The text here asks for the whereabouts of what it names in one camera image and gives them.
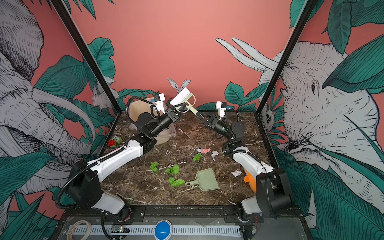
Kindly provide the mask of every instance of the elephant eye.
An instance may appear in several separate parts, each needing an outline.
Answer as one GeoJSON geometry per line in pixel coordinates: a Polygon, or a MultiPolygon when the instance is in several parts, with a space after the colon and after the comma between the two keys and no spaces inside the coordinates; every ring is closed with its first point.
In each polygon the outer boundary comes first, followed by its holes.
{"type": "Polygon", "coordinates": [[[313,92],[313,94],[314,94],[314,83],[312,83],[312,85],[311,85],[311,89],[312,89],[312,92],[313,92]]]}

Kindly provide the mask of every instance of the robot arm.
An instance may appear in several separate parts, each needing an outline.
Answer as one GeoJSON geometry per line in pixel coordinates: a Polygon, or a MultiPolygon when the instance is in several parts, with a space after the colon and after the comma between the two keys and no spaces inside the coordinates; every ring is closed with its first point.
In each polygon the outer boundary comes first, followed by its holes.
{"type": "MultiPolygon", "coordinates": [[[[155,96],[155,99],[159,99],[159,102],[162,103],[161,96],[155,96]]],[[[138,97],[132,97],[128,101],[126,115],[128,120],[137,127],[136,136],[127,141],[124,146],[101,158],[89,161],[88,163],[83,161],[75,163],[68,182],[57,196],[56,206],[58,208],[93,208],[113,214],[118,221],[125,221],[129,218],[131,214],[129,204],[123,198],[102,190],[100,182],[124,164],[149,152],[157,142],[155,137],[163,129],[168,129],[171,123],[176,122],[180,118],[182,111],[178,111],[177,108],[181,107],[183,109],[186,106],[185,103],[182,103],[170,107],[164,111],[165,114],[160,116],[159,110],[163,110],[159,109],[159,104],[156,105],[157,107],[154,107],[151,102],[138,97]],[[144,101],[150,104],[152,108],[151,113],[140,114],[136,122],[128,115],[129,105],[134,99],[144,101]],[[156,116],[153,113],[153,109],[157,111],[156,116]],[[64,191],[68,193],[76,204],[70,206],[61,205],[60,198],[64,191]]]]}
{"type": "Polygon", "coordinates": [[[269,216],[280,209],[293,206],[295,204],[293,193],[285,171],[273,168],[249,151],[244,144],[244,124],[234,122],[230,126],[225,117],[224,107],[226,103],[217,103],[218,116],[203,112],[197,112],[196,115],[206,128],[213,129],[228,139],[223,145],[223,154],[240,163],[248,175],[247,178],[252,179],[250,186],[257,194],[242,201],[244,213],[262,212],[265,216],[269,216]]]}

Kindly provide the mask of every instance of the black frame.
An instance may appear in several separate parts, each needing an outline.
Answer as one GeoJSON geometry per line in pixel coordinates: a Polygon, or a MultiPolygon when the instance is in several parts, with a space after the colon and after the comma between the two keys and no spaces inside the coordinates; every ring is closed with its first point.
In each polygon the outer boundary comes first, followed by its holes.
{"type": "MultiPolygon", "coordinates": [[[[102,86],[102,88],[104,89],[104,91],[106,92],[108,98],[110,99],[110,101],[112,102],[112,105],[113,107],[115,108],[115,110],[117,111],[117,117],[116,117],[116,120],[115,122],[113,123],[112,125],[112,128],[109,132],[109,134],[111,134],[113,132],[113,130],[115,129],[116,127],[116,124],[118,122],[118,119],[120,117],[120,115],[122,114],[122,110],[119,106],[119,104],[117,103],[116,99],[113,97],[110,89],[109,89],[109,86],[107,85],[107,83],[104,81],[104,77],[103,77],[103,74],[102,72],[100,71],[95,59],[93,58],[92,54],[89,52],[88,50],[88,46],[86,45],[84,39],[82,38],[80,32],[78,31],[76,25],[73,23],[73,20],[72,20],[72,17],[69,15],[69,13],[67,12],[67,9],[66,7],[64,6],[64,4],[62,3],[61,0],[51,0],[52,2],[52,5],[54,6],[55,10],[57,11],[58,15],[60,16],[60,18],[62,19],[64,25],[66,26],[66,28],[68,29],[70,35],[72,36],[72,38],[74,39],[76,45],[78,46],[79,50],[81,51],[81,53],[83,54],[85,60],[87,61],[87,63],[89,64],[90,68],[92,69],[93,73],[95,74],[96,76],[96,79],[100,82],[100,85],[102,86]]],[[[306,5],[304,6],[303,10],[302,10],[302,13],[297,21],[297,24],[290,36],[290,39],[286,45],[286,48],[281,56],[281,59],[277,65],[277,68],[272,76],[272,79],[266,89],[266,92],[264,94],[264,97],[257,109],[256,112],[254,112],[254,115],[255,115],[255,119],[257,121],[257,124],[259,126],[259,129],[260,129],[260,132],[262,134],[262,138],[263,138],[263,141],[264,141],[264,144],[265,144],[265,147],[267,149],[267,153],[268,153],[268,156],[270,157],[270,160],[271,160],[271,165],[275,168],[278,168],[278,164],[277,164],[277,161],[276,161],[276,158],[275,158],[275,155],[273,153],[273,150],[272,150],[272,147],[271,145],[269,144],[269,140],[268,140],[268,137],[266,135],[266,132],[263,128],[263,125],[262,125],[262,121],[261,121],[261,117],[260,117],[260,114],[261,114],[261,110],[262,108],[265,106],[267,100],[268,100],[268,97],[271,95],[271,92],[273,91],[273,88],[275,86],[275,84],[277,83],[277,81],[279,80],[280,78],[280,75],[282,73],[282,70],[284,69],[284,66],[286,64],[286,62],[288,61],[292,51],[293,51],[293,48],[297,42],[297,40],[299,39],[300,37],[300,34],[302,32],[302,30],[304,29],[304,26],[307,22],[307,20],[309,19],[309,16],[313,10],[313,8],[315,7],[315,4],[316,4],[317,0],[307,0],[306,2],[306,5]]],[[[102,148],[102,152],[105,150],[105,147],[106,147],[106,143],[107,141],[105,142],[103,148],[102,148]]],[[[184,206],[181,206],[181,205],[131,205],[132,208],[137,208],[137,209],[140,209],[142,207],[145,207],[147,209],[147,213],[151,213],[153,214],[153,217],[161,217],[161,216],[166,216],[164,214],[166,214],[167,212],[169,212],[169,214],[171,214],[173,217],[188,217],[187,215],[174,215],[175,214],[175,211],[177,212],[177,210],[170,210],[170,209],[167,209],[167,207],[171,207],[171,208],[176,208],[176,207],[184,207],[184,206]]],[[[191,209],[188,211],[190,212],[190,216],[189,217],[197,217],[199,214],[203,214],[204,217],[207,217],[207,213],[206,213],[206,210],[202,210],[201,208],[204,208],[204,207],[212,207],[214,208],[214,214],[212,213],[209,213],[209,216],[211,217],[219,217],[219,215],[221,214],[221,211],[224,207],[234,207],[234,205],[213,205],[213,206],[208,206],[208,205],[188,205],[188,207],[190,207],[191,209]]],[[[100,213],[98,211],[95,211],[93,209],[86,209],[86,210],[82,210],[82,209],[68,209],[64,212],[63,216],[61,217],[60,221],[59,221],[59,224],[58,224],[58,227],[55,229],[55,232],[53,233],[53,235],[49,238],[49,239],[57,239],[57,237],[59,236],[60,234],[60,231],[61,231],[61,228],[63,227],[67,217],[71,216],[71,215],[82,215],[82,216],[91,216],[91,217],[95,217],[95,216],[100,216],[100,213]]],[[[302,212],[300,210],[300,208],[298,208],[297,206],[293,207],[293,208],[290,208],[290,209],[286,209],[286,210],[283,210],[283,211],[279,211],[277,213],[277,217],[294,217],[294,218],[299,218],[302,225],[303,225],[303,228],[305,230],[305,233],[307,235],[307,238],[309,240],[312,240],[312,235],[310,233],[310,230],[306,224],[306,221],[302,215],[302,212]]]]}
{"type": "Polygon", "coordinates": [[[95,75],[97,81],[100,83],[101,87],[103,88],[103,90],[107,94],[107,97],[109,98],[109,100],[112,103],[112,107],[117,112],[115,121],[113,122],[112,127],[108,133],[107,138],[106,138],[106,141],[104,142],[103,147],[101,148],[101,151],[100,151],[100,154],[101,154],[107,148],[108,139],[110,139],[111,134],[113,133],[113,131],[114,131],[114,129],[115,129],[115,127],[119,121],[120,115],[122,113],[122,109],[120,108],[119,103],[116,101],[115,97],[112,95],[112,92],[109,89],[108,84],[104,80],[103,73],[101,72],[99,66],[97,65],[95,59],[93,58],[91,52],[89,51],[87,44],[85,43],[85,41],[84,41],[83,37],[81,36],[78,28],[76,27],[75,23],[73,22],[71,15],[69,15],[66,7],[64,6],[64,4],[62,3],[61,0],[51,0],[51,2],[52,2],[54,9],[57,12],[57,14],[60,16],[65,27],[67,28],[69,34],[73,38],[77,47],[79,48],[85,61],[87,61],[88,65],[89,65],[90,69],[92,70],[93,74],[95,75]]]}

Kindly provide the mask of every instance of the blue button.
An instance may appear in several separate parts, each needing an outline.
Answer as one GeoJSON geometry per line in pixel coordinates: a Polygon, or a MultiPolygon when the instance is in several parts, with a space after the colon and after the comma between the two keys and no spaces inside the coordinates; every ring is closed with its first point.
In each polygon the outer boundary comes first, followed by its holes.
{"type": "Polygon", "coordinates": [[[158,240],[168,239],[171,235],[171,226],[167,221],[159,222],[155,227],[155,238],[158,240]]]}

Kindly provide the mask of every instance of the white crumpled paper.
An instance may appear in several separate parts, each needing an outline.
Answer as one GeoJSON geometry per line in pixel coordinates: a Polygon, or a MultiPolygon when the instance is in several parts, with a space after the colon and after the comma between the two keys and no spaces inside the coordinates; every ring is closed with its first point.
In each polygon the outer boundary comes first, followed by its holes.
{"type": "Polygon", "coordinates": [[[211,157],[212,157],[212,159],[214,160],[214,161],[216,161],[215,160],[215,156],[217,156],[218,155],[218,152],[217,151],[213,151],[213,153],[211,154],[211,157]]]}
{"type": "Polygon", "coordinates": [[[241,174],[240,171],[236,171],[236,172],[231,172],[233,176],[237,177],[241,174]]]}

